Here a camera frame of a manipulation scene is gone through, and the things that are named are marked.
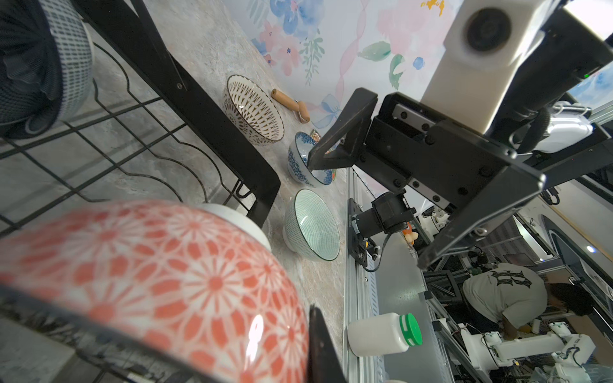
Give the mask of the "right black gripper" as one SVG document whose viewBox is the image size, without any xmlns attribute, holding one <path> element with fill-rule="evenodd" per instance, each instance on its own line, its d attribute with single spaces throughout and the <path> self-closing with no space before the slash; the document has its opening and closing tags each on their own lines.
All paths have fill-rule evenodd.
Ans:
<svg viewBox="0 0 613 383">
<path fill-rule="evenodd" d="M 377 102 L 377 94 L 356 89 L 306 165 L 357 164 L 389 191 L 410 186 L 451 213 L 452 221 L 420 253 L 419 268 L 467 252 L 485 237 L 478 231 L 492 231 L 542 192 L 546 175 L 513 150 L 401 93 L 385 96 L 372 120 Z"/>
</svg>

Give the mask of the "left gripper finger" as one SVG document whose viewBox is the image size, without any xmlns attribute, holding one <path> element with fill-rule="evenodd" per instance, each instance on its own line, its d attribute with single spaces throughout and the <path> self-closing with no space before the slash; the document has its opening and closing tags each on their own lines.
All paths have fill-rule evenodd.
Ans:
<svg viewBox="0 0 613 383">
<path fill-rule="evenodd" d="M 307 381 L 310 383 L 346 383 L 326 321 L 317 306 L 310 306 L 309 310 Z"/>
</svg>

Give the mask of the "light green bowl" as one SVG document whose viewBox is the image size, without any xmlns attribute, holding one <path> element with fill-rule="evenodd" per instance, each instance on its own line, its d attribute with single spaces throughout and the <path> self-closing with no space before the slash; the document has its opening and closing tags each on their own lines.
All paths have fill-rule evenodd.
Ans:
<svg viewBox="0 0 613 383">
<path fill-rule="evenodd" d="M 288 204 L 283 236 L 288 248 L 304 259 L 332 262 L 338 258 L 341 244 L 335 217 L 314 191 L 301 189 Z"/>
</svg>

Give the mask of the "grey floral patterned bowl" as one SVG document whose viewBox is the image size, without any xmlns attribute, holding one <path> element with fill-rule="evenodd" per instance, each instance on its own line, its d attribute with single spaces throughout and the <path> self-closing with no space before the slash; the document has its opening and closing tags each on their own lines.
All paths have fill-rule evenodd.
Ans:
<svg viewBox="0 0 613 383">
<path fill-rule="evenodd" d="M 1 241 L 1 284 L 217 381 L 304 382 L 309 333 L 270 247 L 212 205 L 91 204 Z"/>
</svg>

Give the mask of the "brown white lattice bowl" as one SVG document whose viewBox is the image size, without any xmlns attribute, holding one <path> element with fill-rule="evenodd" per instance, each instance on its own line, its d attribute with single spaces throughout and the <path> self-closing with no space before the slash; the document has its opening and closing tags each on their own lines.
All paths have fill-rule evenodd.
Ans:
<svg viewBox="0 0 613 383">
<path fill-rule="evenodd" d="M 270 97 L 255 82 L 234 74 L 226 81 L 223 108 L 231 123 L 255 146 L 284 138 L 284 123 Z"/>
</svg>

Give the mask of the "dark blue striped bowl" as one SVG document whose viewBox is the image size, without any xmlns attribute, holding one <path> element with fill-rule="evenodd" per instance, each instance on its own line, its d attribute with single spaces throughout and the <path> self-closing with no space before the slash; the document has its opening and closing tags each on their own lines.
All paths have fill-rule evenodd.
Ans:
<svg viewBox="0 0 613 383">
<path fill-rule="evenodd" d="M 93 66 L 91 37 L 70 1 L 3 1 L 1 136 L 30 139 L 74 116 Z"/>
</svg>

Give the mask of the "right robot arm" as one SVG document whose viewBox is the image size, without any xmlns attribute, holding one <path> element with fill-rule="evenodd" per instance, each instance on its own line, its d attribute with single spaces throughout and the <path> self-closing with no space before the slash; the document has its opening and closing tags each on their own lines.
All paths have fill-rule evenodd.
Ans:
<svg viewBox="0 0 613 383">
<path fill-rule="evenodd" d="M 358 167 L 385 192 L 349 204 L 347 252 L 380 259 L 373 242 L 407 228 L 413 188 L 450 221 L 418 258 L 421 269 L 467 252 L 545 189 L 608 165 L 611 135 L 569 91 L 612 60 L 563 1 L 465 1 L 421 100 L 354 91 L 310 151 L 311 170 Z"/>
</svg>

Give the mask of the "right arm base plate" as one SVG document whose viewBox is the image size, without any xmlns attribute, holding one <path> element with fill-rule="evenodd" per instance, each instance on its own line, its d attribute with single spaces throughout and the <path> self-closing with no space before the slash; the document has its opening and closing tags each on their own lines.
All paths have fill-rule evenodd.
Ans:
<svg viewBox="0 0 613 383">
<path fill-rule="evenodd" d="M 372 239 L 378 233 L 374 209 L 363 211 L 355 199 L 348 200 L 347 245 L 348 254 L 366 272 L 375 272 L 375 261 L 380 256 L 380 247 Z"/>
</svg>

